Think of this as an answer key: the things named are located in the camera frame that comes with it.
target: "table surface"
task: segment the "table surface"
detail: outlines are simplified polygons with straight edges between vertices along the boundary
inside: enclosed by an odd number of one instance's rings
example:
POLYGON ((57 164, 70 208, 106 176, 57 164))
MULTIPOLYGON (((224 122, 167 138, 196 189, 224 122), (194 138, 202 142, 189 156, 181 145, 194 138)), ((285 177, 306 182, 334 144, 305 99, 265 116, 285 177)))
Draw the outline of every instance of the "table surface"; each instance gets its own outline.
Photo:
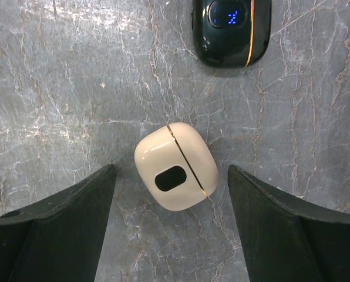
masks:
POLYGON ((195 56, 191 0, 0 0, 0 215, 114 163, 96 281, 248 281, 227 168, 350 213, 350 0, 273 0, 260 63, 195 56), (160 207, 134 167, 170 122, 206 140, 210 200, 160 207))

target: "earbuds case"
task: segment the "earbuds case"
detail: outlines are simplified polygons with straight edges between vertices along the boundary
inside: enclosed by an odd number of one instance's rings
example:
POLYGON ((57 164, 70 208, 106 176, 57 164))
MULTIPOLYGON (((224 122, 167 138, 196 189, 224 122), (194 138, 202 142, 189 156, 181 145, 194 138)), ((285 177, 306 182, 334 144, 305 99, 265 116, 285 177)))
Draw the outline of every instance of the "earbuds case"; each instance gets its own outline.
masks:
POLYGON ((191 17, 196 54, 208 66, 247 67, 267 50, 271 0, 193 0, 191 17))
POLYGON ((200 134, 185 123, 164 126, 141 140, 134 162, 149 192, 167 210, 188 209, 217 188, 216 163, 200 134))

